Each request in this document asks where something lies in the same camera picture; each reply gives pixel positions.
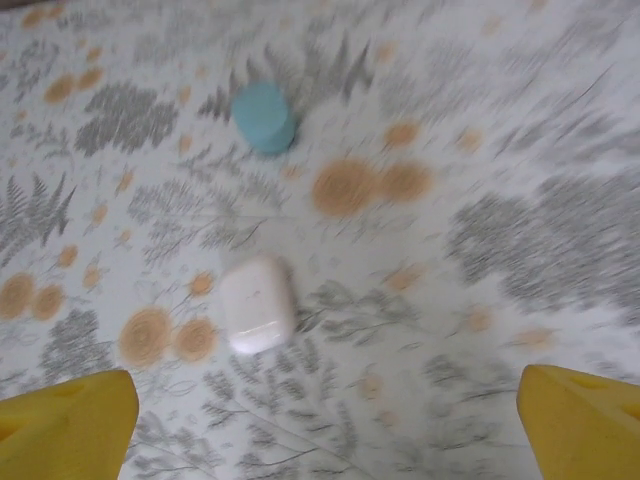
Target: blue bottle cap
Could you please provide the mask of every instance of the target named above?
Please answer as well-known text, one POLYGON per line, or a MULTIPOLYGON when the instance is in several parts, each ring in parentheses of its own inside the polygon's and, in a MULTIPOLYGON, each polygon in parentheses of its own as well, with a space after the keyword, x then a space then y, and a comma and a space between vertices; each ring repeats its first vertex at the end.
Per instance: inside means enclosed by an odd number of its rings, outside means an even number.
POLYGON ((248 85, 233 99, 231 115, 240 133, 259 152, 282 153, 293 142, 295 120, 276 85, 265 82, 248 85))

